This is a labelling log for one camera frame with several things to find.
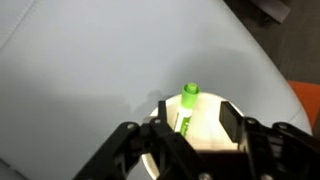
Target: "green bottle cap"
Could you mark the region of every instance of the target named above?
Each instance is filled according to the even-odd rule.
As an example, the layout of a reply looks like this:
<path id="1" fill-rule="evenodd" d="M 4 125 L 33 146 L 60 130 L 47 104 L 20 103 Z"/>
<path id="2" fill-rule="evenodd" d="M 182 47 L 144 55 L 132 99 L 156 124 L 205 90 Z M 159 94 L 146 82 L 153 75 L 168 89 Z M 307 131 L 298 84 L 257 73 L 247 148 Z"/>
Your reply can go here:
<path id="1" fill-rule="evenodd" d="M 196 104 L 200 88 L 196 83 L 188 83 L 182 88 L 181 106 L 192 109 Z"/>

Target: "black mechanical part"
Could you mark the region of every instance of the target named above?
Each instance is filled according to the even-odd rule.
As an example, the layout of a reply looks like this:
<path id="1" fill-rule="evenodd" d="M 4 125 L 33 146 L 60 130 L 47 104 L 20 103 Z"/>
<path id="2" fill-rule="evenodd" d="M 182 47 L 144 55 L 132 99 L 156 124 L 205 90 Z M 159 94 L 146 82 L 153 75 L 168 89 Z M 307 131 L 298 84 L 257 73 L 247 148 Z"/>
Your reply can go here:
<path id="1" fill-rule="evenodd" d="M 167 124 L 160 101 L 157 117 L 141 126 L 122 123 L 74 180 L 126 179 L 145 153 L 158 167 L 158 180 L 319 179 L 320 143 L 312 136 L 287 123 L 265 127 L 242 117 L 229 102 L 221 103 L 220 122 L 238 151 L 196 152 Z"/>
<path id="2" fill-rule="evenodd" d="M 221 103 L 221 113 L 227 134 L 247 153 L 254 179 L 264 175 L 281 180 L 320 178 L 320 142 L 309 134 L 284 122 L 268 128 L 256 119 L 240 117 L 229 102 Z M 240 141 L 233 138 L 235 134 Z"/>

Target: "white cylindrical holder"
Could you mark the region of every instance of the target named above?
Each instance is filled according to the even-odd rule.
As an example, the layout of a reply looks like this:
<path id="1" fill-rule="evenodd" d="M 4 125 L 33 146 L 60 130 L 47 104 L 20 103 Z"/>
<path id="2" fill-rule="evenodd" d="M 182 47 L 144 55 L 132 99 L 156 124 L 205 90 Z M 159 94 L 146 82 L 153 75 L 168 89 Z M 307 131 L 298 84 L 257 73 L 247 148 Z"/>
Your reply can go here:
<path id="1" fill-rule="evenodd" d="M 181 95 L 166 100 L 167 119 L 171 128 L 174 128 L 180 100 Z M 221 101 L 227 100 L 210 93 L 199 94 L 185 137 L 194 149 L 206 151 L 237 149 L 238 144 L 230 140 L 219 122 Z M 151 116 L 157 116 L 157 113 L 158 108 L 151 113 Z M 145 154 L 142 156 L 142 161 L 151 178 L 157 179 L 159 171 L 152 156 Z"/>

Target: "white surface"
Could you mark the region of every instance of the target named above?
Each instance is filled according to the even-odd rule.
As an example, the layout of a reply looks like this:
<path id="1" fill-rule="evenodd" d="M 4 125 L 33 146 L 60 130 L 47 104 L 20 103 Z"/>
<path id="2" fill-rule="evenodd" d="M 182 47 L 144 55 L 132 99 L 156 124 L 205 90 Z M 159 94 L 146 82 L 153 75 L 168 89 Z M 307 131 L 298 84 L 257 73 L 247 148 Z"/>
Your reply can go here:
<path id="1" fill-rule="evenodd" d="M 237 149 L 238 144 L 230 140 L 219 122 L 221 101 L 226 101 L 226 99 L 215 94 L 199 94 L 185 137 L 194 149 L 206 151 Z M 176 122 L 180 102 L 181 95 L 166 100 L 167 121 L 172 129 Z M 153 110 L 150 116 L 156 117 L 157 115 L 158 108 Z M 151 178 L 157 179 L 159 171 L 154 164 L 152 156 L 150 154 L 143 155 L 142 161 Z"/>
<path id="2" fill-rule="evenodd" d="M 0 12 L 0 157 L 31 180 L 71 179 L 119 123 L 186 82 L 269 124 L 301 109 L 221 0 L 4 0 Z M 139 164 L 130 178 L 147 176 Z"/>
<path id="3" fill-rule="evenodd" d="M 301 108 L 289 121 L 290 124 L 299 127 L 300 129 L 309 129 L 309 121 L 301 121 L 302 119 L 308 119 L 305 111 Z"/>

